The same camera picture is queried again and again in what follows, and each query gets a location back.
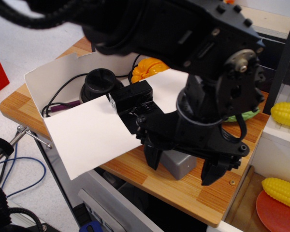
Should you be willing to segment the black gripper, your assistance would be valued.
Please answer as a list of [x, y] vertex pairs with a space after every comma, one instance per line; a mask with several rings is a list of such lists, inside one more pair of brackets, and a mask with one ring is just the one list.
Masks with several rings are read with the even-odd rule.
[[158, 168], [162, 152], [176, 150], [205, 159], [201, 180], [209, 186], [222, 178], [227, 170], [238, 168], [240, 159], [249, 154], [243, 143], [247, 134], [241, 114], [236, 115], [241, 130], [234, 137], [222, 127], [222, 120], [201, 123], [182, 115], [179, 110], [168, 114], [152, 114], [137, 118], [136, 137], [144, 145], [145, 159], [153, 170]]

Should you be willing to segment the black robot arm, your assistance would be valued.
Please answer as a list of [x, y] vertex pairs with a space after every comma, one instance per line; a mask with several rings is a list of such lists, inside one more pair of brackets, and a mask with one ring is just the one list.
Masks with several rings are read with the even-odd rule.
[[105, 55], [131, 52], [186, 72], [176, 111], [137, 114], [137, 138], [156, 169], [164, 150], [204, 159], [202, 185], [238, 168], [249, 152], [242, 113], [264, 101], [264, 46], [239, 6], [220, 0], [30, 0], [45, 29], [73, 22]]

